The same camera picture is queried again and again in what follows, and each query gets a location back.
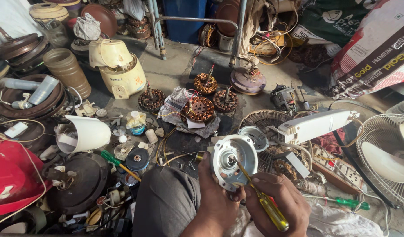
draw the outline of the extension board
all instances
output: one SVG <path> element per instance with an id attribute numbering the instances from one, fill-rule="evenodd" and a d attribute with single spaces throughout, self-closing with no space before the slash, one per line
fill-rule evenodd
<path id="1" fill-rule="evenodd" d="M 323 152 L 323 150 L 317 145 L 313 145 L 313 170 L 320 171 L 328 182 L 348 194 L 360 193 L 361 191 L 349 183 L 342 175 L 342 173 L 345 174 L 354 184 L 356 184 L 358 187 L 362 187 L 363 178 L 357 173 L 354 167 L 341 159 L 329 161 L 320 158 L 324 157 L 328 159 L 336 159 L 336 157 L 332 154 L 327 154 L 326 152 Z M 342 172 L 335 168 L 336 165 L 341 169 Z"/>

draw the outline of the metal stand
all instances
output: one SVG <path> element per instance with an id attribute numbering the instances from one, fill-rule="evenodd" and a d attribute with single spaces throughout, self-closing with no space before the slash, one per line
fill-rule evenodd
<path id="1" fill-rule="evenodd" d="M 161 25 L 159 21 L 161 20 L 179 20 L 179 21 L 190 21 L 190 22 L 211 22 L 211 23 L 227 23 L 232 24 L 236 28 L 236 35 L 234 36 L 233 51 L 231 53 L 229 67 L 234 67 L 236 64 L 236 57 L 239 56 L 239 45 L 243 37 L 243 24 L 244 16 L 246 14 L 246 4 L 247 0 L 240 1 L 240 10 L 238 16 L 238 25 L 230 20 L 221 19 L 208 19 L 208 18 L 193 18 L 193 17 L 180 17 L 180 16 L 161 16 L 159 17 L 158 5 L 156 0 L 148 0 L 149 13 L 151 15 L 151 25 L 154 33 L 155 48 L 160 49 L 160 54 L 163 60 L 167 60 L 167 51 L 164 47 L 164 39 L 162 37 Z"/>

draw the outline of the trousers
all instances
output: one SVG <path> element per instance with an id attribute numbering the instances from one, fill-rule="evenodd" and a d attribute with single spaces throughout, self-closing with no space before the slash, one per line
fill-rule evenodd
<path id="1" fill-rule="evenodd" d="M 179 236 L 196 216 L 200 200 L 199 181 L 184 171 L 149 170 L 137 192 L 132 237 Z"/>

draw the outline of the brown plastic jar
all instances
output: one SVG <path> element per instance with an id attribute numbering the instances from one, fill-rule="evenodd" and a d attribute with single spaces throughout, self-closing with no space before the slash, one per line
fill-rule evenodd
<path id="1" fill-rule="evenodd" d="M 50 72 L 56 76 L 64 86 L 75 88 L 83 100 L 91 94 L 91 86 L 72 51 L 66 48 L 50 50 L 44 55 L 43 61 Z M 76 95 L 72 89 L 69 89 L 69 91 L 73 95 Z"/>

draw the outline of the black pulley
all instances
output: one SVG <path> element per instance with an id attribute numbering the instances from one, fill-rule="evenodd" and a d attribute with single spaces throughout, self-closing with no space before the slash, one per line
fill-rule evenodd
<path id="1" fill-rule="evenodd" d="M 130 170 L 143 170 L 149 164 L 149 153 L 144 148 L 131 150 L 126 158 L 126 165 Z"/>
<path id="2" fill-rule="evenodd" d="M 84 153 L 63 164 L 67 171 L 76 172 L 74 181 L 66 190 L 50 189 L 48 205 L 52 210 L 71 215 L 83 213 L 95 206 L 105 190 L 109 175 L 108 163 L 97 154 Z"/>

